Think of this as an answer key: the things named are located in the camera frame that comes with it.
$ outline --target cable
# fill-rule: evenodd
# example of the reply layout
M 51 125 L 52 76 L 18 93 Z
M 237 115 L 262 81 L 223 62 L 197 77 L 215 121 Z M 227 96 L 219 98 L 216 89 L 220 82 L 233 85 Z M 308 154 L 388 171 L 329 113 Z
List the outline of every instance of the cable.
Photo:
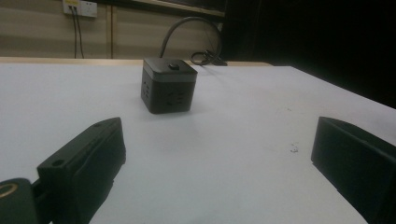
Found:
M 84 58 L 84 52 L 82 51 L 82 37 L 81 37 L 81 29 L 79 28 L 79 19 L 78 19 L 78 12 L 77 8 L 74 7 L 74 10 L 76 11 L 76 18 L 77 18 L 77 25 L 78 25 L 78 33 L 79 33 L 79 48 L 81 50 L 81 56 Z
M 73 16 L 73 24 L 75 27 L 75 58 L 77 58 L 77 29 L 76 29 L 76 18 L 74 14 L 74 10 L 71 6 L 69 6 L 70 10 L 72 11 L 72 16 Z
M 184 18 L 180 21 L 177 21 L 168 31 L 168 33 L 165 36 L 165 39 L 163 40 L 163 45 L 161 47 L 161 52 L 160 52 L 160 58 L 163 56 L 163 54 L 165 53 L 165 49 L 166 49 L 166 45 L 168 43 L 169 37 L 171 36 L 171 34 L 176 30 L 176 28 L 188 21 L 202 21 L 205 22 L 207 24 L 209 24 L 214 30 L 216 30 L 216 35 L 218 37 L 219 43 L 218 43 L 218 47 L 216 49 L 215 53 L 211 53 L 209 50 L 207 50 L 206 52 L 195 52 L 190 56 L 190 60 L 193 64 L 196 65 L 207 65 L 210 64 L 212 62 L 214 62 L 220 55 L 221 53 L 221 34 L 220 31 L 218 29 L 218 27 L 216 27 L 211 21 L 208 21 L 204 18 L 201 17 L 187 17 Z M 196 61 L 194 60 L 194 58 L 196 56 L 204 56 L 204 60 L 203 61 Z

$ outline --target power socket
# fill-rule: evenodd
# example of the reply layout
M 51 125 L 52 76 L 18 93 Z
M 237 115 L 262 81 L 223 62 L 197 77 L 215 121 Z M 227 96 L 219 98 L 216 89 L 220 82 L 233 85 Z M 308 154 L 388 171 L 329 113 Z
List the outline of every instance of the power socket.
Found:
M 70 7 L 77 9 L 79 16 L 97 17 L 97 4 L 94 2 L 87 2 L 82 0 L 63 0 L 64 14 L 72 14 Z

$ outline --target beige wall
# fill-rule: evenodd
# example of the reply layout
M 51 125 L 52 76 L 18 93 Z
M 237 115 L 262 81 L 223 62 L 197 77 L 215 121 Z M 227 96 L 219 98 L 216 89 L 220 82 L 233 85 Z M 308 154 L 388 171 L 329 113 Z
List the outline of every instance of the beige wall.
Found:
M 63 14 L 62 7 L 60 0 L 1 0 L 0 56 L 74 58 L 73 20 Z M 111 40 L 114 58 L 158 56 L 166 32 L 180 19 L 130 8 L 110 10 L 98 5 L 96 19 L 80 17 L 85 57 L 110 58 Z M 187 59 L 197 50 L 216 46 L 214 37 L 203 23 L 186 23 L 175 30 L 164 56 Z

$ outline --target black cube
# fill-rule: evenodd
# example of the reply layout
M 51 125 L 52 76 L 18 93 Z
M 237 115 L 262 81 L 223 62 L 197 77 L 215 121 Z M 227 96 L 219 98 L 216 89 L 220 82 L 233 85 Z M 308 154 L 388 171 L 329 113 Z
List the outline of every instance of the black cube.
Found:
M 182 60 L 147 58 L 141 97 L 152 114 L 189 111 L 197 72 Z

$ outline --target white tabletop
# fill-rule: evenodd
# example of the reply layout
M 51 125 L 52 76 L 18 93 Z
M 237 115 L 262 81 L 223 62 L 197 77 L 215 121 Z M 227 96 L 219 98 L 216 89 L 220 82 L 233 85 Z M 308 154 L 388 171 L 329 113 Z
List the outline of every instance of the white tabletop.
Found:
M 0 64 L 0 180 L 121 117 L 127 162 L 94 224 L 365 223 L 312 165 L 318 117 L 396 145 L 396 111 L 291 67 L 194 67 L 191 111 L 150 114 L 141 65 Z

